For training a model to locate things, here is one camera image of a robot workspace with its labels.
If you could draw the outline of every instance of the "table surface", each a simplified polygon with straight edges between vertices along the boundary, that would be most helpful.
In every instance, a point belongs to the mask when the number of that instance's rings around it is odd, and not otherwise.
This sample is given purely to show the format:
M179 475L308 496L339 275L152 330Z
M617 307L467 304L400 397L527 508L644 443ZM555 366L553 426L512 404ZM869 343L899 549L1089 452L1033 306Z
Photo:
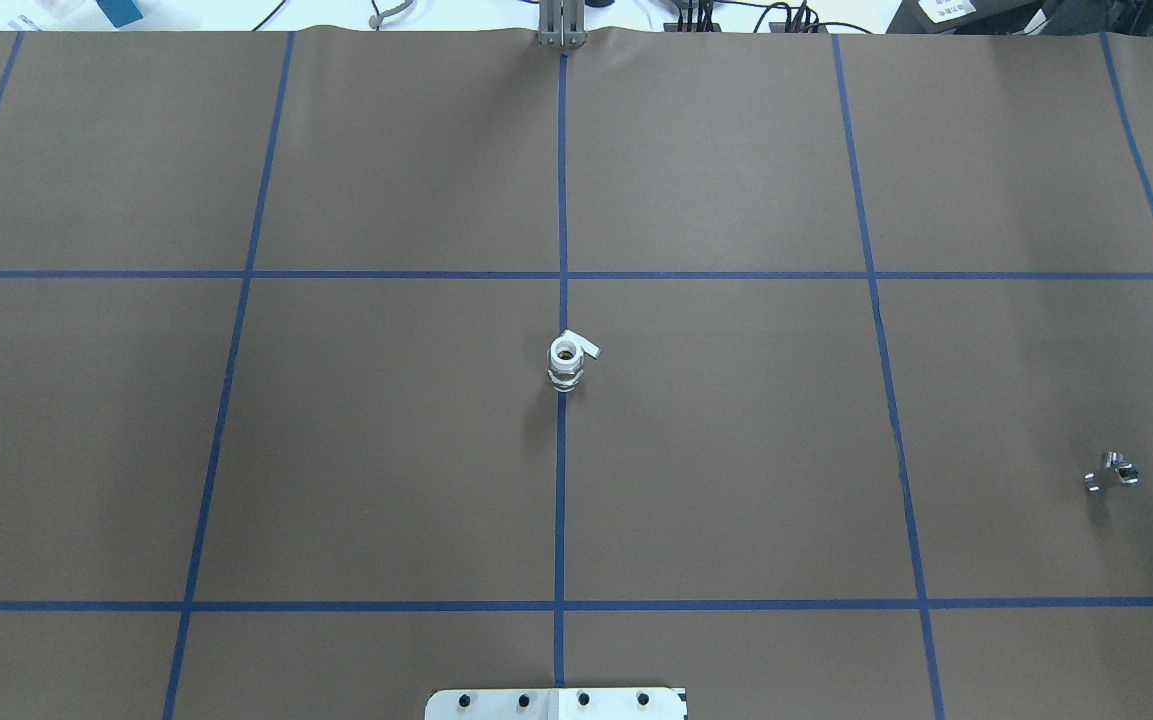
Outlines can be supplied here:
M1 33L0 717L1153 717L1150 108L1139 38Z

